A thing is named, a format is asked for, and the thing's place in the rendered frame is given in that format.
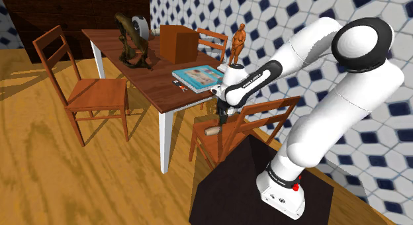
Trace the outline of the dark robot stand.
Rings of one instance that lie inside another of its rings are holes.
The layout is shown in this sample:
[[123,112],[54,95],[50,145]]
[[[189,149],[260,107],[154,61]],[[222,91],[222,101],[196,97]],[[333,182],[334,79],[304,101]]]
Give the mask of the dark robot stand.
[[198,185],[191,225],[328,225],[334,188],[305,170],[305,210],[293,220],[261,200],[255,180],[276,150],[249,135]]

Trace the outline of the dark bronze abstract sculpture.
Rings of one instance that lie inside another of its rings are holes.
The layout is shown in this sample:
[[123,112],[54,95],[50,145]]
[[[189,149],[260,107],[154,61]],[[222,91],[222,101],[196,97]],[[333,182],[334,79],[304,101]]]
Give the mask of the dark bronze abstract sculpture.
[[120,30],[119,40],[123,44],[122,53],[119,60],[128,68],[148,68],[152,67],[147,63],[148,40],[143,39],[135,30],[132,18],[123,13],[115,14],[115,23]]

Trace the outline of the white round appliance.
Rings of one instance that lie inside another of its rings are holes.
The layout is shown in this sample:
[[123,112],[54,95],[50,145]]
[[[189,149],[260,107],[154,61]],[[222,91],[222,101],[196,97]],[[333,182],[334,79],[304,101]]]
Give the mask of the white round appliance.
[[137,33],[145,40],[149,39],[150,29],[146,19],[141,16],[137,15],[132,17],[132,24],[134,25],[135,30]]

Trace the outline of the dark wooden dresser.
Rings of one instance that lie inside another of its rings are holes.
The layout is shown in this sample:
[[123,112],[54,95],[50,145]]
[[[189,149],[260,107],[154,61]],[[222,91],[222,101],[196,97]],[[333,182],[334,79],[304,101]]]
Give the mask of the dark wooden dresser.
[[150,0],[3,0],[30,61],[40,62],[32,41],[60,25],[77,60],[93,57],[83,29],[115,29],[115,13],[150,19]]

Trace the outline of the wooden chair with slatted back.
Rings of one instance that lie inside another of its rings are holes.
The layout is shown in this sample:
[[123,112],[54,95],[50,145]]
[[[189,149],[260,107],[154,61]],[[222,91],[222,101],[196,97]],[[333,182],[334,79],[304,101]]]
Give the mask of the wooden chair with slatted back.
[[[45,47],[61,39],[62,45],[47,58],[44,53]],[[58,94],[69,121],[81,146],[85,145],[78,122],[83,120],[100,120],[101,117],[94,116],[93,111],[119,111],[119,115],[113,118],[120,118],[124,129],[126,140],[128,137],[128,128],[126,117],[130,114],[128,104],[128,93],[125,79],[83,79],[79,74],[73,54],[66,40],[61,26],[55,26],[42,36],[35,39],[33,45],[38,53],[40,60]],[[69,97],[65,97],[58,81],[52,71],[52,68],[67,55],[73,66],[77,83],[71,91]]]
[[202,34],[205,36],[205,38],[199,37],[199,44],[221,51],[220,62],[222,63],[225,57],[228,37],[224,34],[220,34],[203,28],[198,28],[197,32],[199,33],[199,35]]
[[[198,150],[206,160],[208,166],[214,169],[226,159],[230,152],[232,152],[246,136],[253,135],[258,138],[259,136],[254,131],[256,128],[276,123],[276,128],[265,142],[266,144],[270,144],[299,101],[300,97],[296,96],[248,105],[242,109],[241,113],[229,117],[227,122],[221,126],[222,132],[213,136],[205,136],[204,130],[209,127],[219,126],[218,119],[195,123],[191,137],[189,161],[193,159],[195,151]],[[288,109],[284,113],[275,116],[269,116],[251,122],[244,120],[248,115],[281,107],[287,107]]]

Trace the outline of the brown wooden box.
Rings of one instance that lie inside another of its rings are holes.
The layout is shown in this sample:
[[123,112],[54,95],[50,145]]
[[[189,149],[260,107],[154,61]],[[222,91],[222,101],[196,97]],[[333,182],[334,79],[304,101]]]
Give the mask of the brown wooden box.
[[160,26],[160,54],[173,64],[195,62],[199,33],[186,26]]

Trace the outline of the brown table with white legs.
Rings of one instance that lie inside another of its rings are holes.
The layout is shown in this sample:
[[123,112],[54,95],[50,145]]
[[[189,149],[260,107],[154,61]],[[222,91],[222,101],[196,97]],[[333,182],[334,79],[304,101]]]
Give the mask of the brown table with white legs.
[[105,77],[102,56],[105,55],[113,65],[145,96],[159,112],[160,132],[160,169],[167,173],[169,167],[169,153],[173,128],[173,115],[189,107],[198,105],[212,98],[212,93],[196,94],[192,91],[182,91],[172,84],[171,72],[177,69],[209,65],[218,67],[220,62],[211,56],[198,52],[194,62],[173,64],[160,56],[160,37],[150,37],[148,61],[152,69],[131,69],[122,64],[118,57],[122,51],[122,44],[117,29],[83,29],[82,32],[90,39],[93,55],[99,72],[99,77]]

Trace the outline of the orange human figure statue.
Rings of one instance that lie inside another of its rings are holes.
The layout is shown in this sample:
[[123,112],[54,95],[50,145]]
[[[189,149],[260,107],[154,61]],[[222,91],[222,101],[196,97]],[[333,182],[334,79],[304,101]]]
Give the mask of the orange human figure statue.
[[237,64],[240,52],[244,48],[244,42],[246,40],[246,32],[244,29],[245,29],[245,24],[242,23],[232,38],[231,54],[230,54],[230,59],[228,62],[229,66],[231,64]]

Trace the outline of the small black orange tool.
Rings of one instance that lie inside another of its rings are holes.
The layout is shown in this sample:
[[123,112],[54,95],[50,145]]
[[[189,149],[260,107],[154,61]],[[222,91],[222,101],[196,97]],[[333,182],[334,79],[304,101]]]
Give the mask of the small black orange tool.
[[174,85],[176,85],[177,87],[179,87],[179,88],[182,90],[182,92],[186,92],[186,91],[188,90],[188,88],[186,88],[186,87],[185,87],[180,81],[178,81],[178,80],[173,80],[172,83],[173,83]]

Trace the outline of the teal book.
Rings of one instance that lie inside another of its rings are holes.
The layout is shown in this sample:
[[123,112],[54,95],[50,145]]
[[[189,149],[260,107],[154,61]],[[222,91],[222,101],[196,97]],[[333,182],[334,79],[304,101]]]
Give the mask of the teal book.
[[208,65],[179,69],[171,72],[172,76],[195,93],[210,90],[221,84],[224,74]]

